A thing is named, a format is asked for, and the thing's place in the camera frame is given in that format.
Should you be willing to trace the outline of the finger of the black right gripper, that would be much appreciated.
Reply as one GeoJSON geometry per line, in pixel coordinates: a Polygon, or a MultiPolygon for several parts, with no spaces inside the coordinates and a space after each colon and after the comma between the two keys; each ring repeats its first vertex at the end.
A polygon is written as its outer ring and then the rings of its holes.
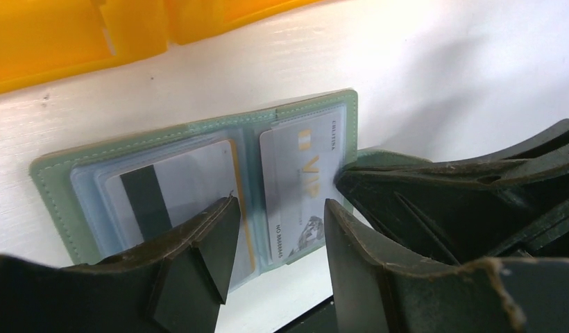
{"type": "Polygon", "coordinates": [[[569,119],[467,160],[368,155],[336,186],[375,230],[446,264],[569,257],[569,119]]]}

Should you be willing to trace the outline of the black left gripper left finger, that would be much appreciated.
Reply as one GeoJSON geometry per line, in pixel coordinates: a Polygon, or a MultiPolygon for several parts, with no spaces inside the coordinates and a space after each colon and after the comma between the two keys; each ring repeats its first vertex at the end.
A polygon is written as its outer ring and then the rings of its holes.
{"type": "Polygon", "coordinates": [[[0,255],[0,332],[213,332],[226,303],[240,207],[221,198],[97,264],[0,255]]]}

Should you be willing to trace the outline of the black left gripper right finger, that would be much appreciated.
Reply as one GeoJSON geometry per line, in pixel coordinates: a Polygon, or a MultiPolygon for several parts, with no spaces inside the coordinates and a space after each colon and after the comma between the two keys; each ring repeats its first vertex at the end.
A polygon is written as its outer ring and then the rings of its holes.
{"type": "Polygon", "coordinates": [[[447,265],[324,206],[341,332],[569,332],[569,258],[447,265]]]}

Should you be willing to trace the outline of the green card holder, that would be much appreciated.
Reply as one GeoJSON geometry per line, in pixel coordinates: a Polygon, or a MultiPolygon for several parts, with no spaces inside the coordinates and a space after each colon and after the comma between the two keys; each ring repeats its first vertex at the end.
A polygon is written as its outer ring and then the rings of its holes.
{"type": "MultiPolygon", "coordinates": [[[[278,123],[337,105],[346,107],[346,153],[336,175],[342,167],[362,157],[380,157],[388,152],[378,148],[358,149],[357,93],[346,89],[272,108],[184,123],[50,153],[32,162],[30,175],[72,262],[94,264],[132,248],[124,247],[112,221],[107,196],[100,186],[103,177],[188,148],[234,140],[245,205],[244,209],[240,208],[239,237],[230,281],[230,288],[237,289],[258,275],[295,262],[325,243],[324,237],[320,246],[297,258],[283,264],[272,262],[259,137],[278,123]]],[[[337,193],[339,196],[334,199],[341,200],[341,194],[337,193]]]]}

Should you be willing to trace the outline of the silver VIP card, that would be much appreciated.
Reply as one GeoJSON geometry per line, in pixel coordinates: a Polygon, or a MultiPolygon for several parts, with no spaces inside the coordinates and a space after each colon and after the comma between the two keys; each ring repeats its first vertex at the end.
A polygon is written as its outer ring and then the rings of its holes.
{"type": "Polygon", "coordinates": [[[346,153],[346,107],[283,121],[259,137],[271,260],[283,264],[320,246],[323,204],[346,153]]]}

